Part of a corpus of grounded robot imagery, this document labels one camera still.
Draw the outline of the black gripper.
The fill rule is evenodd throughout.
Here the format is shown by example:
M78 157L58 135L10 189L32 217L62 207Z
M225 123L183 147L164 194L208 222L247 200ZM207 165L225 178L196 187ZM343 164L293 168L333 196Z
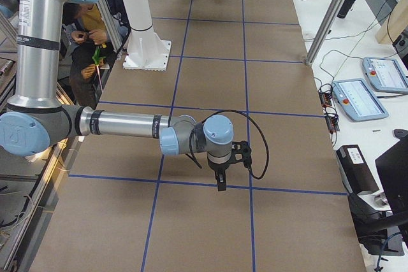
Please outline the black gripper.
M226 170L229 168L230 164L228 162L222 164L216 164L209 162L208 166L215 173L215 178L217 181L217 190L219 192L226 190Z

